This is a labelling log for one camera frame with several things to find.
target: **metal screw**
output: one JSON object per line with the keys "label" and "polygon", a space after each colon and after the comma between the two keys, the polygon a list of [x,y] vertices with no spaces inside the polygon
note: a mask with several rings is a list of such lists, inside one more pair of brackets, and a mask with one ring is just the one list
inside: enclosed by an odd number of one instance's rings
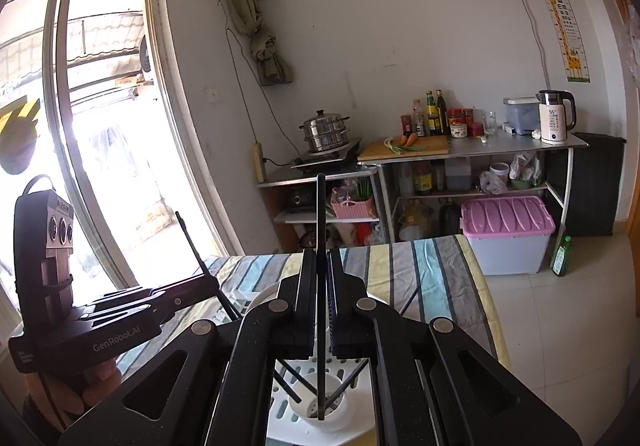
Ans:
{"label": "metal screw", "polygon": [[438,332],[446,334],[453,330],[453,322],[449,318],[438,318],[433,322],[433,328]]}
{"label": "metal screw", "polygon": [[276,298],[269,302],[269,310],[272,312],[284,312],[289,308],[289,304],[286,300]]}
{"label": "metal screw", "polygon": [[204,336],[204,334],[209,334],[212,328],[213,325],[211,325],[210,321],[198,320],[191,325],[191,332],[197,336]]}
{"label": "metal screw", "polygon": [[373,311],[376,308],[376,301],[373,298],[360,298],[356,302],[356,307],[363,311]]}

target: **electric kettle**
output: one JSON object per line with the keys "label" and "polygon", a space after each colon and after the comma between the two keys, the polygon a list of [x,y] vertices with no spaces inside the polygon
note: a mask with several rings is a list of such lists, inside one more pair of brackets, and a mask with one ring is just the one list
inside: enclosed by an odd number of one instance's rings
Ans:
{"label": "electric kettle", "polygon": [[[548,144],[562,144],[566,141],[566,133],[575,127],[575,100],[565,90],[540,90],[536,94],[540,104],[540,132],[542,141]],[[571,103],[571,124],[566,124],[564,100]]]}

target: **sliding glass door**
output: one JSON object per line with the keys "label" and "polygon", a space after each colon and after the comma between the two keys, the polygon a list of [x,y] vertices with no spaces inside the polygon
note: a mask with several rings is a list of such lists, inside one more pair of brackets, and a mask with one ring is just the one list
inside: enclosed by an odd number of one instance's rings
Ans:
{"label": "sliding glass door", "polygon": [[[0,12],[0,281],[14,303],[14,204],[41,173],[76,211],[78,303],[197,272],[176,211],[206,262],[223,252],[172,129],[147,1],[12,0]],[[28,145],[2,156],[16,116],[35,123],[30,159]]]}

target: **kettle handle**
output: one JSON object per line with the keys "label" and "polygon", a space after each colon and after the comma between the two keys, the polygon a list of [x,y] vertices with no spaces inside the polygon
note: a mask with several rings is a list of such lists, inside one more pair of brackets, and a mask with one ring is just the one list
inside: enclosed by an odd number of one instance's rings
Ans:
{"label": "kettle handle", "polygon": [[569,103],[571,103],[571,124],[568,124],[566,129],[567,129],[567,131],[573,130],[575,128],[575,100],[574,100],[574,95],[571,92],[567,92],[565,90],[565,91],[560,93],[560,100],[562,102],[564,102],[564,100],[569,100]]}

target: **tied curtain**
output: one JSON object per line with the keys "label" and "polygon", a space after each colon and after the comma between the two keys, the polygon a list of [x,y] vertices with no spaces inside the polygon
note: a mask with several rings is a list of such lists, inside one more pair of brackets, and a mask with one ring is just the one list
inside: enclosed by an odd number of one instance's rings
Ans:
{"label": "tied curtain", "polygon": [[276,52],[276,37],[262,22],[255,0],[227,0],[236,29],[251,38],[251,53],[258,64],[262,86],[291,83],[293,70]]}

